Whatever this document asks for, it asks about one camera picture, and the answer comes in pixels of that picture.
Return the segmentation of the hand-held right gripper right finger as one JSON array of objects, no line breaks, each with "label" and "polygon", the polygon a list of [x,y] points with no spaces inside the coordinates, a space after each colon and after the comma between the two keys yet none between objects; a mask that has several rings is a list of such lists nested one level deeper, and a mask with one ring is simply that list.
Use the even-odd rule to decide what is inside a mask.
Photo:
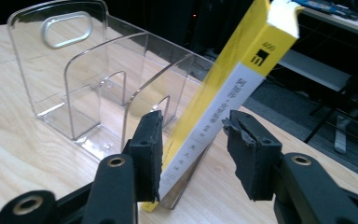
[{"label": "hand-held right gripper right finger", "polygon": [[281,160],[282,143],[256,118],[239,110],[231,110],[223,124],[235,175],[249,199],[271,200],[271,170]]}]

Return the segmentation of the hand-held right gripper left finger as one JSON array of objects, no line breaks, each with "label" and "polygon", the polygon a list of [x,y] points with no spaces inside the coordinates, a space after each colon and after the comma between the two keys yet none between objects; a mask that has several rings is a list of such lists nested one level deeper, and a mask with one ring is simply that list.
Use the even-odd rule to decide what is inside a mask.
[{"label": "hand-held right gripper left finger", "polygon": [[142,116],[123,153],[133,160],[135,195],[138,202],[159,201],[162,172],[162,121],[160,110]]}]

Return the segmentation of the yellow book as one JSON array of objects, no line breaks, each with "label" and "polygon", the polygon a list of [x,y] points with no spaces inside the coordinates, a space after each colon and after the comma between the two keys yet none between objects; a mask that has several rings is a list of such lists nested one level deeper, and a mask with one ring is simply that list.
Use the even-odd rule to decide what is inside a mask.
[{"label": "yellow book", "polygon": [[164,144],[165,197],[299,38],[295,0],[254,0]]}]

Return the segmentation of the clear acrylic book holder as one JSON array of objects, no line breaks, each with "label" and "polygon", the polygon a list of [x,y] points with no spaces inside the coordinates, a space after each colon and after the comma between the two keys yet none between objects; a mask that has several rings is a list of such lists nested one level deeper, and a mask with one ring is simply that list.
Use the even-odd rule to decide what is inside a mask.
[{"label": "clear acrylic book holder", "polygon": [[53,0],[14,12],[7,29],[34,115],[98,159],[141,117],[170,136],[212,62],[109,15],[103,0]]}]

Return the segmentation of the white desk frame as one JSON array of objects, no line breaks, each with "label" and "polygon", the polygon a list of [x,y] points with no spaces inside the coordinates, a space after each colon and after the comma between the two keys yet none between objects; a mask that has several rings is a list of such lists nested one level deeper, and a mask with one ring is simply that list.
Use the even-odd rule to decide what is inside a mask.
[{"label": "white desk frame", "polygon": [[[311,7],[306,7],[302,14],[358,35],[358,21],[343,19],[337,15],[326,14]],[[279,65],[321,84],[335,93],[344,87],[347,80],[351,77],[347,73],[292,49],[283,56],[279,61]],[[338,112],[335,112],[325,124],[331,126],[331,124],[335,124],[339,119],[341,119],[341,115]],[[335,151],[338,153],[346,152],[347,136],[348,134],[336,134]]]}]

